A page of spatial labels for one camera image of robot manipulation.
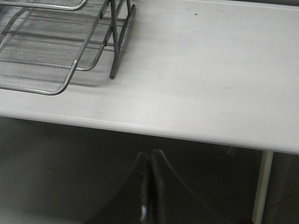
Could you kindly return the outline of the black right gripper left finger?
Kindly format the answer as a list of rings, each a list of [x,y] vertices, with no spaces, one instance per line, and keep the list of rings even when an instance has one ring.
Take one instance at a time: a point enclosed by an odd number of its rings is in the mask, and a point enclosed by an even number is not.
[[[139,153],[124,185],[87,223],[147,224],[150,210],[149,172],[148,154]]]

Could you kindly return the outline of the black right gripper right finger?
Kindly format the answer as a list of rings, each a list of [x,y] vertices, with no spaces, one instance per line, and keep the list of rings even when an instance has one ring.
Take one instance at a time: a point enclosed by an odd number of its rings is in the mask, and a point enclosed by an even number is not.
[[[241,169],[221,152],[150,157],[158,224],[250,224],[251,195]]]

